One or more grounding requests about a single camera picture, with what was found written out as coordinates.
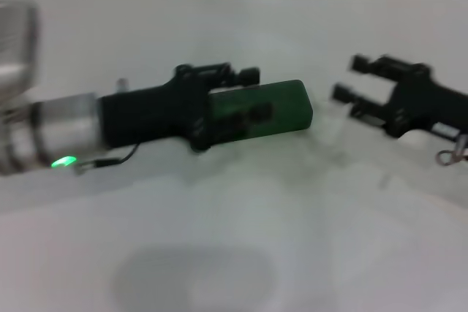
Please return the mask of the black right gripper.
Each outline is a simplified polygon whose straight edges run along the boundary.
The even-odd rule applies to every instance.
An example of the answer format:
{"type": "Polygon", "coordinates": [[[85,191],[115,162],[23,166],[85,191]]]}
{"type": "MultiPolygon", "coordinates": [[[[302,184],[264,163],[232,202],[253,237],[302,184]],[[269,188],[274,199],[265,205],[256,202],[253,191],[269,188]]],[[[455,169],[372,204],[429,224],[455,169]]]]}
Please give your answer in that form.
{"type": "Polygon", "coordinates": [[[367,56],[354,55],[350,70],[399,79],[385,106],[341,83],[335,84],[331,98],[350,106],[350,118],[370,126],[384,126],[385,133],[396,139],[412,130],[445,139],[467,133],[467,95],[437,83],[428,66],[411,65],[390,56],[372,61],[367,56]]]}

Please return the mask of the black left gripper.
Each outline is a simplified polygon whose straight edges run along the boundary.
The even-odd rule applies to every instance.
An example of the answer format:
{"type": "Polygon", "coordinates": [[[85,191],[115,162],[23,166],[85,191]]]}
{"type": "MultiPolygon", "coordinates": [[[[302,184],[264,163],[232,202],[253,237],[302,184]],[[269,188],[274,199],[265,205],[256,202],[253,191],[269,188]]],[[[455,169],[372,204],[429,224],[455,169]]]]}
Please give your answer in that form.
{"type": "Polygon", "coordinates": [[[180,137],[196,151],[212,142],[274,135],[271,103],[216,103],[210,117],[208,93],[260,84],[257,67],[236,72],[230,63],[179,69],[163,85],[99,98],[103,140],[109,148],[180,137]]]}

